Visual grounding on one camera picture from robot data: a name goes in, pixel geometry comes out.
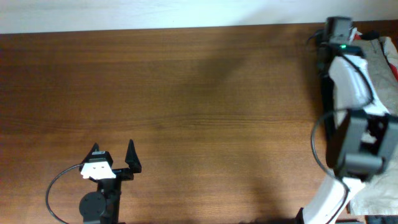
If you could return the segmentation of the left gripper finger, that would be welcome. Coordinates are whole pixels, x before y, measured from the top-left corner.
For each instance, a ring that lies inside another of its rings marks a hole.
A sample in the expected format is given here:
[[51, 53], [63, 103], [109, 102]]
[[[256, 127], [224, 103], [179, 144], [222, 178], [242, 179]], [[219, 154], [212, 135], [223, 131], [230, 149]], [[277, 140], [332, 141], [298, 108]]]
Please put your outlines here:
[[81, 164], [87, 163], [92, 157], [93, 153], [98, 151], [99, 151], [99, 145], [97, 143], [94, 143], [93, 147], [91, 148], [89, 153], [85, 156], [85, 158], [82, 160]]
[[134, 141], [132, 139], [129, 140], [129, 144], [126, 151], [125, 163], [132, 170], [133, 173], [141, 173], [142, 166], [137, 156]]

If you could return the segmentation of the khaki shorts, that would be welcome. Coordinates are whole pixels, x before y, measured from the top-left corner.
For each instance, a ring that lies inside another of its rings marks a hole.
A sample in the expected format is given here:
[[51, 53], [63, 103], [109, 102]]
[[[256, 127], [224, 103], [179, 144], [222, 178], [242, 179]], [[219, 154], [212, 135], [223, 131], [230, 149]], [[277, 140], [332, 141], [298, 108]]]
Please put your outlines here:
[[[355, 40], [368, 61], [368, 71], [382, 104], [397, 115], [397, 80], [384, 56], [380, 40]], [[349, 203], [352, 215], [397, 215], [397, 149], [387, 170], [376, 175]]]

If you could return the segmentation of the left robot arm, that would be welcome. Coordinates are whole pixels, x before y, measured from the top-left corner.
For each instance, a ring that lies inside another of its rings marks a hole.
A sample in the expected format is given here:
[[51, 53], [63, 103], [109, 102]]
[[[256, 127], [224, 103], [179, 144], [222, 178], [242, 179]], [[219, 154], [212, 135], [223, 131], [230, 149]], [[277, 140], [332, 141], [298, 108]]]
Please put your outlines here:
[[142, 172], [134, 141], [129, 141], [125, 163], [127, 167], [113, 169], [113, 159], [108, 151], [101, 151], [95, 143], [82, 160], [80, 174], [97, 184], [97, 189], [87, 193], [80, 200], [79, 212], [84, 223], [118, 224], [121, 201], [121, 187], [125, 181], [134, 179]]

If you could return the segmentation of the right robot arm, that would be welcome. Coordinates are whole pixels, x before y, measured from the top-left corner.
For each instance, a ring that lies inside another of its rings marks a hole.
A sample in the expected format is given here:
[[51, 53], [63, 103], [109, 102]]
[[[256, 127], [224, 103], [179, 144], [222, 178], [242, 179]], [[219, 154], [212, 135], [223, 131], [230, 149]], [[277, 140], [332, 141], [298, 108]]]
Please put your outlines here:
[[325, 173], [312, 201], [295, 222], [338, 223], [349, 202], [387, 170], [397, 146], [397, 116], [379, 99], [362, 48], [352, 44], [353, 21], [328, 17], [313, 34], [323, 114], [310, 134], [313, 158]]

